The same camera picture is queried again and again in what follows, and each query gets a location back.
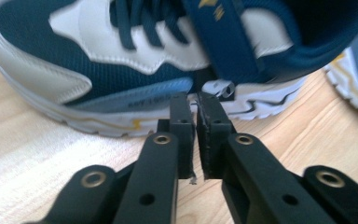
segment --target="navy shoelace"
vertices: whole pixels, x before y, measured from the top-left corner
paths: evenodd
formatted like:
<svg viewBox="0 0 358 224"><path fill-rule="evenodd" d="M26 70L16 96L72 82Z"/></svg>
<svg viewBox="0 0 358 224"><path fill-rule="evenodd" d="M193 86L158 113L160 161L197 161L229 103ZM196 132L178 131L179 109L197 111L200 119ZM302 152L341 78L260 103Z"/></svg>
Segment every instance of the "navy shoelace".
<svg viewBox="0 0 358 224"><path fill-rule="evenodd" d="M156 23L165 21L175 38L187 44L177 22L185 12L176 0L114 0L110 7L111 22L118 28L121 44L126 49L136 49L131 38L131 27L143 26L149 43L163 48L156 31Z"/></svg>

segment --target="white leather overlay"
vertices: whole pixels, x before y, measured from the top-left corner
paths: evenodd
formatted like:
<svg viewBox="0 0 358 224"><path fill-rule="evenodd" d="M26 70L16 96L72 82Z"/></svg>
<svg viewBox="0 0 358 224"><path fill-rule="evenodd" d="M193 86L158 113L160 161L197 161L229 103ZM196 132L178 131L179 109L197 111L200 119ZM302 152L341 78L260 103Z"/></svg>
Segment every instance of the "white leather overlay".
<svg viewBox="0 0 358 224"><path fill-rule="evenodd" d="M74 40L92 61L125 64L148 75L156 72L163 63L173 64L184 71L201 69L209 64L187 18L179 19L178 26L189 44L178 42L165 22L160 21L156 31L164 48L151 46L142 26L131 28L136 50L123 48L118 29L110 21L110 3L111 0L78 0L53 12L50 26L57 35Z"/></svg>
<svg viewBox="0 0 358 224"><path fill-rule="evenodd" d="M293 46L281 19L263 8L246 9L241 20L257 58L283 52Z"/></svg>
<svg viewBox="0 0 358 224"><path fill-rule="evenodd" d="M57 104L70 102L91 89L87 77L24 53L1 35L0 68L24 90Z"/></svg>

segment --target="wooden surface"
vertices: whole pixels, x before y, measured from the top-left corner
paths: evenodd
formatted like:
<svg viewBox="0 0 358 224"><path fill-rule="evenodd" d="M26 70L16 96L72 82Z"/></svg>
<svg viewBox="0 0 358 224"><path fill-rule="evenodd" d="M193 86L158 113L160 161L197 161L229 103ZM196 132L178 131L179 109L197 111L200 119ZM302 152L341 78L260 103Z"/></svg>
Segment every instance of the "wooden surface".
<svg viewBox="0 0 358 224"><path fill-rule="evenodd" d="M280 115L234 124L260 138L296 174L323 164L358 182L358 111L322 72L309 76ZM92 164L120 170L136 160L143 141L74 131L28 106L0 74L0 223L42 218L73 173ZM199 183L180 181L177 223L232 223L220 182L202 180L195 154Z"/></svg>

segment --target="screw hole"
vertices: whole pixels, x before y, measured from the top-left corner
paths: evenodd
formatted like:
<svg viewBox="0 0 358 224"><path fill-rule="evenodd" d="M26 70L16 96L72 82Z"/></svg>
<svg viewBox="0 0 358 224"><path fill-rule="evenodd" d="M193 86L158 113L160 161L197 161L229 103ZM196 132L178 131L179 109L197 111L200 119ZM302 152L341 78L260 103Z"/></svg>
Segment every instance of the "screw hole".
<svg viewBox="0 0 358 224"><path fill-rule="evenodd" d="M290 205L298 205L298 199L293 196L293 195L290 195L290 194L285 194L282 196L282 199L284 202L286 202L287 204L290 204Z"/></svg>
<svg viewBox="0 0 358 224"><path fill-rule="evenodd" d="M343 188L345 182L341 177L327 171L319 171L316 173L316 178L325 185L332 188Z"/></svg>
<svg viewBox="0 0 358 224"><path fill-rule="evenodd" d="M145 206L148 206L152 203L154 203L155 201L155 196L153 194L144 194L141 196L141 198L139 199L139 203L141 205L145 205Z"/></svg>
<svg viewBox="0 0 358 224"><path fill-rule="evenodd" d="M99 171L89 172L81 179L83 187L91 189L100 186L106 180L106 174Z"/></svg>
<svg viewBox="0 0 358 224"><path fill-rule="evenodd" d="M171 138L167 135L159 135L154 138L154 142L159 145L164 145L171 142Z"/></svg>
<svg viewBox="0 0 358 224"><path fill-rule="evenodd" d="M236 138L237 142L243 145L251 145L254 140L251 137L240 135Z"/></svg>

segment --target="gold logo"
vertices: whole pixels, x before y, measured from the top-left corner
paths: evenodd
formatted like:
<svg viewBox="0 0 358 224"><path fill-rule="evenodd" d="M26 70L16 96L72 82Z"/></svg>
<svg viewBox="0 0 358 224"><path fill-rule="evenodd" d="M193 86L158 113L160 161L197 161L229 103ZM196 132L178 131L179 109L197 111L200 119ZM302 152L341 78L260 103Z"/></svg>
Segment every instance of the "gold logo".
<svg viewBox="0 0 358 224"><path fill-rule="evenodd" d="M222 19L223 15L225 14L225 10L223 9L222 5L218 6L213 14L214 19L216 21L220 21L220 19Z"/></svg>
<svg viewBox="0 0 358 224"><path fill-rule="evenodd" d="M199 3L199 8L201 7L214 7L216 6L217 0L201 0Z"/></svg>

